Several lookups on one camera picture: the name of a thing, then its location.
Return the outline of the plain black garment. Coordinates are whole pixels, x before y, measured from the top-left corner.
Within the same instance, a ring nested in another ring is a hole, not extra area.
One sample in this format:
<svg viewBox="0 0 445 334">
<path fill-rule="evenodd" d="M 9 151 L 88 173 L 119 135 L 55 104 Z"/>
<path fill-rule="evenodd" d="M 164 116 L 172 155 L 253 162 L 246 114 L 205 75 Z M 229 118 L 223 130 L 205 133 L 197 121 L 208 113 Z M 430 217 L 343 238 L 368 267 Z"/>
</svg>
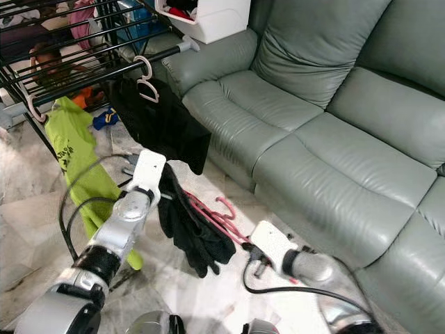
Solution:
<svg viewBox="0 0 445 334">
<path fill-rule="evenodd" d="M 105 89 L 111 107 L 140 146 L 168 160 L 181 160 L 195 175 L 202 175 L 212 134 L 192 117 L 167 83 L 159 79 L 149 82 L 159 92 L 158 102 L 140 97 L 145 86 L 134 79 L 108 81 Z"/>
</svg>

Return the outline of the pale pink plastic hanger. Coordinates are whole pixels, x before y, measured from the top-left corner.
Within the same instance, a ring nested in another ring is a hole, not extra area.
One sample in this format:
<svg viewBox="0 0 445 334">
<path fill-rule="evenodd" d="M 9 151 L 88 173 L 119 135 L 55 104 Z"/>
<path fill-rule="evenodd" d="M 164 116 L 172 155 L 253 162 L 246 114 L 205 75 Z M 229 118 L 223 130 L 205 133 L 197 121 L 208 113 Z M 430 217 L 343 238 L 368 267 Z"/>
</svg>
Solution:
<svg viewBox="0 0 445 334">
<path fill-rule="evenodd" d="M 32 95 L 32 93 L 25 96 L 25 105 L 26 109 L 28 109 L 28 114 L 31 115 L 33 120 L 38 121 L 39 123 L 45 123 L 45 121 L 47 121 L 47 116 L 41 114 L 38 107 L 36 107 L 34 95 Z"/>
<path fill-rule="evenodd" d="M 153 86 L 152 83 L 150 83 L 150 79 L 152 79 L 153 77 L 152 64 L 143 55 L 136 55 L 134 56 L 133 60 L 137 63 L 142 63 L 146 67 L 146 73 L 136 80 L 136 87 L 140 97 L 146 99 L 147 101 L 158 103 L 160 99 L 160 93 L 158 92 L 158 89 L 156 89 L 156 87 Z M 144 87 L 146 87 L 146 89 L 149 89 L 149 91 L 153 93 L 153 96 L 146 95 L 146 93 L 140 91 L 140 85 L 143 85 Z"/>
</svg>

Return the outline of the red plastic hanger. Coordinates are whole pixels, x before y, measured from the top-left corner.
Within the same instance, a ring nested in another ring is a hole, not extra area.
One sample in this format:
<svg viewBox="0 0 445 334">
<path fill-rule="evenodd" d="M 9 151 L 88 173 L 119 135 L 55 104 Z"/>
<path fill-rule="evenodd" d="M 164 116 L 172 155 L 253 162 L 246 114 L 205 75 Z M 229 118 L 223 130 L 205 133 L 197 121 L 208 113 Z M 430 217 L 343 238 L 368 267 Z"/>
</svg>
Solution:
<svg viewBox="0 0 445 334">
<path fill-rule="evenodd" d="M 186 254 L 186 261 L 200 279 L 207 274 L 220 274 L 220 267 L 229 264 L 236 248 L 253 251 L 251 239 L 238 229 L 234 207 L 226 198 L 216 201 L 224 204 L 228 213 L 210 209 L 197 196 L 185 192 L 186 220 L 180 226 L 181 239 L 175 245 Z"/>
<path fill-rule="evenodd" d="M 225 204 L 229 210 L 228 214 L 222 214 L 209 209 L 206 204 L 191 192 L 185 191 L 185 194 L 188 198 L 188 204 L 191 205 L 191 209 L 197 210 L 198 216 L 212 223 L 212 226 L 216 227 L 219 232 L 222 232 L 238 245 L 241 245 L 243 242 L 250 242 L 248 236 L 241 233 L 235 225 L 236 212 L 232 204 L 226 200 L 225 197 L 219 196 L 216 198 L 216 201 Z"/>
</svg>

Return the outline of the grey-green sofa cushion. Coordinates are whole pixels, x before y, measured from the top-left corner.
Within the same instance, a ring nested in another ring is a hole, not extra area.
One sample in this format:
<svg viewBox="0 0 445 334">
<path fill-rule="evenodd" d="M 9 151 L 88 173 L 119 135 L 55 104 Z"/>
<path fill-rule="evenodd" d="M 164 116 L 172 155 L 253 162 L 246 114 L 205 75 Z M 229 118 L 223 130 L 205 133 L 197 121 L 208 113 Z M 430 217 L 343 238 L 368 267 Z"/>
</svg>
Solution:
<svg viewBox="0 0 445 334">
<path fill-rule="evenodd" d="M 251 69 L 327 108 L 391 0 L 273 0 Z"/>
</svg>

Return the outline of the toddler in green top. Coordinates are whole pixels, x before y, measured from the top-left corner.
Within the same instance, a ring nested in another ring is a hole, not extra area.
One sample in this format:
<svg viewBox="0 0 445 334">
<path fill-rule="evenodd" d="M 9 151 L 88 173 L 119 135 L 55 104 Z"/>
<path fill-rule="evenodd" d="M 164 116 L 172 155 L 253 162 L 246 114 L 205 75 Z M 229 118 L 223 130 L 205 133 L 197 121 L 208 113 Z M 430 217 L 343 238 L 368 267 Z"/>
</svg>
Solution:
<svg viewBox="0 0 445 334">
<path fill-rule="evenodd" d="M 89 75 L 101 70 L 102 63 L 95 58 L 81 58 L 76 54 L 63 55 L 60 49 L 51 50 L 43 44 L 32 48 L 36 53 L 31 64 L 36 66 L 33 80 L 36 83 L 35 98 L 66 97 L 81 108 L 102 104 L 107 93 L 98 83 L 76 88 Z"/>
</svg>

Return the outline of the black metal drying rack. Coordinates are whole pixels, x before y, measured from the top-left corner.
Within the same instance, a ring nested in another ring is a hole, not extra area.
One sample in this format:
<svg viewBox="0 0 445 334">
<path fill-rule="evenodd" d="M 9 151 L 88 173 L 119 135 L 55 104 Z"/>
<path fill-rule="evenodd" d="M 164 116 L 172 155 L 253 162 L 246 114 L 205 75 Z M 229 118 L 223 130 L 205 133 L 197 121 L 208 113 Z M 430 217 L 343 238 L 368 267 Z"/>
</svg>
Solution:
<svg viewBox="0 0 445 334">
<path fill-rule="evenodd" d="M 105 111 L 111 81 L 197 47 L 149 0 L 2 0 L 0 20 L 1 125 L 26 123 L 44 144 L 58 99 Z"/>
</svg>

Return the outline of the white plastic tub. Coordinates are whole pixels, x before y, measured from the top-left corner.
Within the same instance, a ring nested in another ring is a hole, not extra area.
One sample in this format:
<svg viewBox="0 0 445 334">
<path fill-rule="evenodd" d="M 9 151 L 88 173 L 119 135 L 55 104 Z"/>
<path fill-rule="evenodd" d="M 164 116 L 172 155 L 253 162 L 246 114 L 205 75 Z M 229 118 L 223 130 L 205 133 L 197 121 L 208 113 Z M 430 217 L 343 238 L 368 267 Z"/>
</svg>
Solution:
<svg viewBox="0 0 445 334">
<path fill-rule="evenodd" d="M 250 0 L 198 0 L 194 20 L 172 16 L 162 9 L 164 4 L 165 0 L 154 0 L 154 9 L 182 34 L 204 44 L 244 31 L 248 25 Z"/>
</svg>

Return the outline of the pink garment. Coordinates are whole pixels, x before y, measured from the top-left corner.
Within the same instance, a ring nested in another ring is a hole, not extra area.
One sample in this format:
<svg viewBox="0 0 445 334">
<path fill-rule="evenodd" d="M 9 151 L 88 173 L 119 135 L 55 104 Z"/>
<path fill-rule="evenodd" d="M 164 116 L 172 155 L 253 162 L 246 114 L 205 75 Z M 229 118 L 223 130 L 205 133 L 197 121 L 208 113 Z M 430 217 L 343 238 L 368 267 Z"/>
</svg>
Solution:
<svg viewBox="0 0 445 334">
<path fill-rule="evenodd" d="M 95 0 L 76 0 L 74 9 L 92 6 Z M 83 38 L 90 32 L 89 19 L 92 19 L 95 9 L 87 8 L 83 10 L 75 10 L 70 14 L 67 14 L 70 24 L 80 23 L 77 26 L 71 26 L 70 31 L 73 38 Z"/>
</svg>

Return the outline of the robot right leg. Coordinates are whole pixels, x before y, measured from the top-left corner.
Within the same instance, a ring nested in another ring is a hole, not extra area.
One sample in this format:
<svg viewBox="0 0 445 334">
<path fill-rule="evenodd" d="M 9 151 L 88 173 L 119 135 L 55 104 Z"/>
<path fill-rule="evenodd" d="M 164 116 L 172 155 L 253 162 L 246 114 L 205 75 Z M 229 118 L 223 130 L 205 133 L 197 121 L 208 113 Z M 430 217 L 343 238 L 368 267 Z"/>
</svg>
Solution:
<svg viewBox="0 0 445 334">
<path fill-rule="evenodd" d="M 280 332 L 271 322 L 254 319 L 243 325 L 241 334 L 280 334 Z"/>
</svg>

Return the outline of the blue garment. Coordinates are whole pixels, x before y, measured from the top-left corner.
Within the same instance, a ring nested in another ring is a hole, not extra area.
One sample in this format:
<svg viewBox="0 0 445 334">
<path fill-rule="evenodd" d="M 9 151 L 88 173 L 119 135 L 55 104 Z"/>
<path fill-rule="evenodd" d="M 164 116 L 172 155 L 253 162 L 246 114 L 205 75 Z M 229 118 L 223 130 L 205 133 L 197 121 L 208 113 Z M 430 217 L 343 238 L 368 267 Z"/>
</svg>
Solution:
<svg viewBox="0 0 445 334">
<path fill-rule="evenodd" d="M 129 24 L 127 28 L 117 31 L 118 39 L 122 42 L 166 31 L 156 14 L 144 9 L 136 0 L 118 0 L 118 9 L 129 10 L 120 17 L 121 25 Z"/>
</svg>

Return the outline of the purple garment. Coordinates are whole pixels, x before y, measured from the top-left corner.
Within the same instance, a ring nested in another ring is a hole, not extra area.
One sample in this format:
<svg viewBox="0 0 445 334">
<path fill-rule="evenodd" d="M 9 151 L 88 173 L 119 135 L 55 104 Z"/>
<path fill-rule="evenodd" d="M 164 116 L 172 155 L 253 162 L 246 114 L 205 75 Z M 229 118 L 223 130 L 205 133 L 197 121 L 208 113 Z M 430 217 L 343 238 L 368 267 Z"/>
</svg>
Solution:
<svg viewBox="0 0 445 334">
<path fill-rule="evenodd" d="M 73 39 L 69 29 L 48 31 L 41 25 L 21 26 L 12 31 L 0 32 L 0 58 L 1 61 L 15 61 L 16 58 L 31 53 L 36 45 L 53 47 Z"/>
</svg>

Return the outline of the black shirt with grey print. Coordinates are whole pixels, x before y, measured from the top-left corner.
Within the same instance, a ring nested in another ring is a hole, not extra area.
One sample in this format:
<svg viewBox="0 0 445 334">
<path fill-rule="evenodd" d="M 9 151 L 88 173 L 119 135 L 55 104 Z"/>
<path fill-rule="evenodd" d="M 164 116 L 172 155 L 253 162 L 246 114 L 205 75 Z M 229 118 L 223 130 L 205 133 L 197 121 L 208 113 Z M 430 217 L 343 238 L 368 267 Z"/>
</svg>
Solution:
<svg viewBox="0 0 445 334">
<path fill-rule="evenodd" d="M 198 277 L 206 277 L 209 271 L 220 273 L 220 265 L 228 264 L 235 254 L 232 241 L 220 228 L 209 220 L 209 214 L 197 209 L 176 178 L 172 166 L 165 165 L 160 177 L 162 197 L 158 203 L 159 222 L 168 238 L 186 255 L 188 265 Z"/>
</svg>

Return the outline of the robot left leg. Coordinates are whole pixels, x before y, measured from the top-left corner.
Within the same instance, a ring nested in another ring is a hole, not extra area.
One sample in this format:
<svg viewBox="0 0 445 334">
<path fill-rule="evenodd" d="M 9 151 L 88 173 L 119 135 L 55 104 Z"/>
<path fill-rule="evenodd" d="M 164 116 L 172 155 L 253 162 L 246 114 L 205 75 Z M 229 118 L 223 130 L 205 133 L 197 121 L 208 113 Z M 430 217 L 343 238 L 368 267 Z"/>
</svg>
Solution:
<svg viewBox="0 0 445 334">
<path fill-rule="evenodd" d="M 125 334 L 186 334 L 186 327 L 181 316 L 156 310 L 138 316 Z"/>
</svg>

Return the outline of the grey-green leather sofa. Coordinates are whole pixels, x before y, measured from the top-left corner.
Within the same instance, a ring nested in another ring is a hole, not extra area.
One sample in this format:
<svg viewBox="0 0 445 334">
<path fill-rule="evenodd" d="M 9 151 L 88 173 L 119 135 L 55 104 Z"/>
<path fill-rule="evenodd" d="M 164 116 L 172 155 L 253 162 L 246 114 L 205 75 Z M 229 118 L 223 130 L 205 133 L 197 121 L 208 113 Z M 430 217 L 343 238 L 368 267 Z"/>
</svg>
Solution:
<svg viewBox="0 0 445 334">
<path fill-rule="evenodd" d="M 391 0 L 325 109 L 251 69 L 272 2 L 163 58 L 168 83 L 213 164 L 409 332 L 445 334 L 445 0 Z"/>
</svg>

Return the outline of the robot leg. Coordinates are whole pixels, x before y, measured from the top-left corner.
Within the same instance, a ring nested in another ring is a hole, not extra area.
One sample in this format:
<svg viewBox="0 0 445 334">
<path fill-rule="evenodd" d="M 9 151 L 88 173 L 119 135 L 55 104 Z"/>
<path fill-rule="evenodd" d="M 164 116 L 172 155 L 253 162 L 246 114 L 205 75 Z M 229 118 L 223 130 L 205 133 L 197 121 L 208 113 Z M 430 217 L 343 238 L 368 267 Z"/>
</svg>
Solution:
<svg viewBox="0 0 445 334">
<path fill-rule="evenodd" d="M 254 319 L 243 325 L 241 334 L 280 334 L 280 332 L 271 322 Z"/>
<path fill-rule="evenodd" d="M 181 316 L 156 310 L 138 316 L 125 334 L 186 334 L 186 327 Z"/>
</svg>

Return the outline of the yellow-green printed shirt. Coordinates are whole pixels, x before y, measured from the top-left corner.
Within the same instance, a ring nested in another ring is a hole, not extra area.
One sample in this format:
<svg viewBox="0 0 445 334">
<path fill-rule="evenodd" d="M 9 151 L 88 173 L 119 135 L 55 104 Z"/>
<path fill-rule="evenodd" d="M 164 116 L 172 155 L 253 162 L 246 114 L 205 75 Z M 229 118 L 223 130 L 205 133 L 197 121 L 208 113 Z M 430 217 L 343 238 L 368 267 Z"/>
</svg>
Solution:
<svg viewBox="0 0 445 334">
<path fill-rule="evenodd" d="M 57 219 L 58 226 L 63 229 L 63 241 L 73 260 L 77 258 L 77 254 L 71 241 L 70 227 L 66 225 L 63 217 L 67 200 L 73 200 L 76 212 L 80 213 L 83 219 L 86 236 L 92 237 L 111 216 L 113 204 L 93 201 L 83 207 L 79 205 L 89 198 L 117 200 L 121 194 L 121 188 L 97 163 L 97 143 L 89 130 L 92 121 L 93 116 L 80 108 L 76 102 L 67 97 L 60 97 L 55 100 L 44 125 L 67 185 L 67 190 L 63 192 L 58 204 Z"/>
</svg>

